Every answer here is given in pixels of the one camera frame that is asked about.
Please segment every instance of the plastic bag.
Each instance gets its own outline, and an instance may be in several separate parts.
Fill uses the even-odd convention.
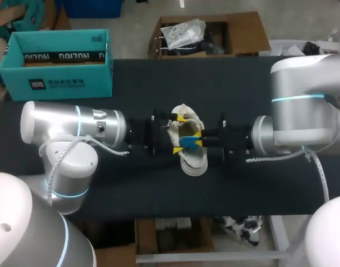
[[[161,28],[169,50],[203,40],[206,24],[198,18],[175,26]]]

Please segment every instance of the white cable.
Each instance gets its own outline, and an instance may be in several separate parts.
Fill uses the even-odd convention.
[[[73,140],[66,148],[65,150],[60,154],[58,159],[56,160],[55,164],[52,166],[52,169],[50,171],[50,174],[48,176],[48,182],[47,182],[47,200],[48,203],[52,206],[52,184],[53,184],[53,178],[55,177],[55,173],[57,170],[57,167],[61,164],[62,160],[66,157],[66,155],[71,151],[72,148],[74,148],[79,142],[81,142],[80,139]]]
[[[109,153],[112,153],[117,156],[126,156],[129,154],[129,151],[115,151],[113,149],[110,149],[109,147],[105,146],[101,142],[93,139],[91,136],[56,136],[55,138],[48,140],[47,142],[43,143],[39,148],[39,155],[41,156],[42,150],[44,147],[46,147],[48,144],[52,142],[58,142],[58,141],[70,141],[71,143],[65,148],[65,150],[60,154],[58,159],[56,160],[55,164],[52,166],[52,169],[50,171],[50,174],[48,176],[48,182],[47,182],[47,200],[49,204],[52,206],[52,184],[53,184],[53,178],[55,177],[55,173],[57,171],[58,166],[61,164],[62,160],[66,157],[66,155],[74,148],[79,142],[91,142],[102,149],[108,151]]]
[[[302,150],[297,151],[295,153],[292,153],[290,155],[281,156],[281,157],[261,157],[261,158],[256,158],[256,159],[247,159],[247,163],[262,162],[262,161],[288,160],[288,159],[292,159],[293,157],[297,157],[297,156],[302,155],[302,154],[305,154],[308,161],[310,161],[310,158],[312,157],[313,160],[314,160],[314,163],[316,163],[316,167],[317,167],[317,170],[318,170],[318,173],[319,173],[319,177],[321,178],[323,194],[324,194],[324,202],[328,202],[329,201],[329,191],[328,191],[326,175],[324,174],[321,161],[319,160],[317,154],[313,150],[305,150],[305,148],[303,147]]]
[[[322,183],[322,188],[323,188],[323,194],[324,194],[324,202],[329,201],[329,190],[328,190],[328,185],[327,185],[327,180],[326,180],[326,175],[324,174],[324,170],[321,164],[321,161],[319,160],[317,154],[308,149],[307,152],[305,152],[306,158],[309,160],[309,158],[313,158],[314,163],[316,163],[316,167],[319,173],[319,177],[321,178],[321,183]]]
[[[295,153],[285,155],[285,156],[280,156],[280,157],[257,157],[257,158],[253,158],[253,159],[247,159],[247,163],[262,162],[262,161],[289,160],[289,159],[292,159],[292,158],[297,157],[299,155],[302,155],[304,153],[305,153],[304,150],[300,150],[300,151],[297,151]]]

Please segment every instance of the gray floor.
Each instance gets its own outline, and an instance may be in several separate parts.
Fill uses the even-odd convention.
[[[223,14],[258,11],[269,39],[318,40],[336,28],[340,35],[339,0],[149,0],[137,4],[125,0],[122,16],[117,19],[72,19],[73,29],[108,28],[114,58],[146,58],[147,43],[160,16],[184,14]],[[305,216],[284,216],[289,239],[293,239]],[[253,248],[228,236],[215,234],[216,251],[246,251]],[[271,250],[270,231],[262,231],[255,250]],[[186,266],[272,267],[275,261],[245,261]]]

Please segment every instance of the logo on box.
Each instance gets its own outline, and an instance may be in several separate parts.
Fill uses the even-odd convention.
[[[45,90],[46,86],[43,79],[29,79],[31,89],[33,90]]]

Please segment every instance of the cardboard box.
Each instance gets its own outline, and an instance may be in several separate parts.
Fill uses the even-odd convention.
[[[68,29],[71,29],[71,25],[63,5],[61,4],[61,10],[58,13],[54,0],[45,0],[45,16],[41,23],[40,31]]]
[[[68,29],[71,29],[71,25],[70,25],[70,21],[68,20],[66,10],[62,5],[60,15],[55,25],[55,31],[60,31],[60,30],[64,31]]]
[[[165,47],[161,27],[178,24],[192,19],[206,22],[206,28],[212,32],[213,42],[224,48],[224,55],[207,57],[256,56],[260,51],[269,51],[270,44],[258,12],[233,13],[212,16],[169,16],[161,17],[149,40],[148,57],[150,59],[169,58],[160,48]]]
[[[1,9],[22,4],[22,0],[4,0]],[[30,0],[26,3],[26,14],[22,20],[13,21],[0,26],[0,37],[8,41],[13,32],[38,31],[45,15],[45,4],[43,0]]]
[[[89,221],[75,225],[94,247],[97,267],[136,266],[136,221],[126,223]]]
[[[14,101],[112,96],[112,55],[106,29],[14,32],[0,74]],[[24,67],[24,63],[104,64]]]
[[[55,28],[57,19],[57,8],[54,0],[45,0],[45,15],[42,19],[39,30],[52,30]]]
[[[200,219],[191,219],[192,228],[184,230],[155,230],[155,222],[152,219],[137,220],[137,237],[139,245],[139,254],[157,254],[157,253],[200,253],[213,251],[213,242],[211,238],[211,229],[209,219],[201,217]],[[159,235],[164,231],[171,233],[176,240],[186,243],[189,248],[179,250],[162,250],[159,245]]]

